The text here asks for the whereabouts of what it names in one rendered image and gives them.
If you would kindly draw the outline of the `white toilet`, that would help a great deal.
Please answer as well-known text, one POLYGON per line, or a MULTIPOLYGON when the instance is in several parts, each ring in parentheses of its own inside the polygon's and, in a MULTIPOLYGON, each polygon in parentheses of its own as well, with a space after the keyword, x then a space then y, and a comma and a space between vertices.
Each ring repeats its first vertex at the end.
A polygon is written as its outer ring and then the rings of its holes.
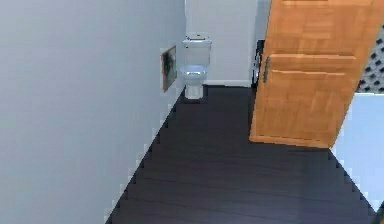
POLYGON ((185 97, 190 100, 201 99, 210 66, 212 40, 201 33, 189 34, 183 46, 184 65, 180 71, 185 83, 185 97))

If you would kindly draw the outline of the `black object behind door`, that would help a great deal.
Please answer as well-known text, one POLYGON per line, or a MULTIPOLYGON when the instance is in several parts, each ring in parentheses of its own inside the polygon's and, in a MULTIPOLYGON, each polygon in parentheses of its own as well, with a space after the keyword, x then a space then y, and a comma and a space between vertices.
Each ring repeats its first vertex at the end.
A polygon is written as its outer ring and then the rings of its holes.
POLYGON ((264 43, 265 43, 265 40, 263 39, 258 40, 256 43, 255 57, 254 57, 254 63, 253 63, 253 73, 252 73, 252 84, 251 84, 252 88, 257 87, 259 70, 262 62, 264 43))

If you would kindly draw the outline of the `orange wooden room door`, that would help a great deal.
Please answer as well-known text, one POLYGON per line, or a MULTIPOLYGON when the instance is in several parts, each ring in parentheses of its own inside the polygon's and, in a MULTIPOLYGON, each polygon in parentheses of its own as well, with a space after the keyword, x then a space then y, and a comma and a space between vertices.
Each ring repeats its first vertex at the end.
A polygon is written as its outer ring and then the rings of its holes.
POLYGON ((249 140, 331 148, 383 23, 384 0, 271 0, 249 140))

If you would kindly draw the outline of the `white black-dotted panel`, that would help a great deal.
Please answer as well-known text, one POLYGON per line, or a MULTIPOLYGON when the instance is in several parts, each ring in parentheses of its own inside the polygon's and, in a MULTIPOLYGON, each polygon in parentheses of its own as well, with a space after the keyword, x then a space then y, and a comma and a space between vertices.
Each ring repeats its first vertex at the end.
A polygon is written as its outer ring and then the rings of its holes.
POLYGON ((384 94, 384 25, 379 29, 356 92, 384 94))

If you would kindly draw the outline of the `framed wall picture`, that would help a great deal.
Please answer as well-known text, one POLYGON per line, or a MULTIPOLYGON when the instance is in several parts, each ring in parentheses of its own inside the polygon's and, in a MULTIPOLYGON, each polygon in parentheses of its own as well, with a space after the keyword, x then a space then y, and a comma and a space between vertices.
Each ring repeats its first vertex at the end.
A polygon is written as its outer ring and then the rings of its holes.
POLYGON ((177 78, 176 47, 161 54, 163 91, 166 92, 177 78))

